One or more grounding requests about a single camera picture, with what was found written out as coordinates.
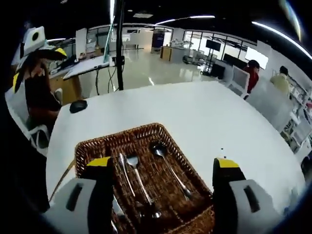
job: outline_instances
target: computer mouse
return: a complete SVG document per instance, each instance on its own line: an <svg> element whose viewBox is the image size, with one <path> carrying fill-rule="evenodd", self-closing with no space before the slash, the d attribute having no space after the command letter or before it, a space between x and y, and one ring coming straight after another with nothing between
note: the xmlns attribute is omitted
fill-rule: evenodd
<svg viewBox="0 0 312 234"><path fill-rule="evenodd" d="M88 106L87 101L77 100L77 101L74 101L72 104L70 104L69 111L70 113L77 113L79 111L86 109L87 106Z"/></svg>

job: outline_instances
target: knife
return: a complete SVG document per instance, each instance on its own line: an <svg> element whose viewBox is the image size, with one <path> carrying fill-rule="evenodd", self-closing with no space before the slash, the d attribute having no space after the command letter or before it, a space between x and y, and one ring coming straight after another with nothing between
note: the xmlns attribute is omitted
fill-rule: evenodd
<svg viewBox="0 0 312 234"><path fill-rule="evenodd" d="M125 217L125 213L122 211L121 207L119 206L115 195L114 195L114 199L113 199L113 210L114 210L115 214L118 216L118 218L124 218Z"/></svg>
<svg viewBox="0 0 312 234"><path fill-rule="evenodd" d="M112 224L112 227L113 227L113 233L117 234L118 233L118 230L115 226L115 223L111 220L111 224Z"/></svg>

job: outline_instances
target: pole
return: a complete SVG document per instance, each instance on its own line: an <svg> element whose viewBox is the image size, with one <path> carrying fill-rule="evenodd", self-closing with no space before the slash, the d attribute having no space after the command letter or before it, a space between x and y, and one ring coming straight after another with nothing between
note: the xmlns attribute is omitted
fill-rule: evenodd
<svg viewBox="0 0 312 234"><path fill-rule="evenodd" d="M123 24L124 8L125 8L124 0L119 0L117 3L116 10L116 12L118 13L117 40L116 40L116 67L117 67L117 79L119 90L123 90L121 47L122 47L122 24Z"/></svg>

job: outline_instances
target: red shirt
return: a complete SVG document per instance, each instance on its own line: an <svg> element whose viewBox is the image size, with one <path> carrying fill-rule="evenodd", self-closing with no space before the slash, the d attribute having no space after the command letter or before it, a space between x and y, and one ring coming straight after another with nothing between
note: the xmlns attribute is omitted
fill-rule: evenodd
<svg viewBox="0 0 312 234"><path fill-rule="evenodd" d="M248 83L248 88L247 88L247 93L250 94L251 90L254 88L254 86L257 84L259 80L259 76L257 72L254 71L254 68L250 67L245 67L244 68L245 72L248 72L250 77L249 77L249 83Z"/></svg>

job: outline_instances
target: yellow shirt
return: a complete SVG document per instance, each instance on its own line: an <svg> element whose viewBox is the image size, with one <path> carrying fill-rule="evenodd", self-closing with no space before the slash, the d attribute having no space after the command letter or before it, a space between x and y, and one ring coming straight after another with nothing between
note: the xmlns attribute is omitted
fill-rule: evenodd
<svg viewBox="0 0 312 234"><path fill-rule="evenodd" d="M270 79L270 82L282 93L289 96L289 84L285 74L278 74Z"/></svg>

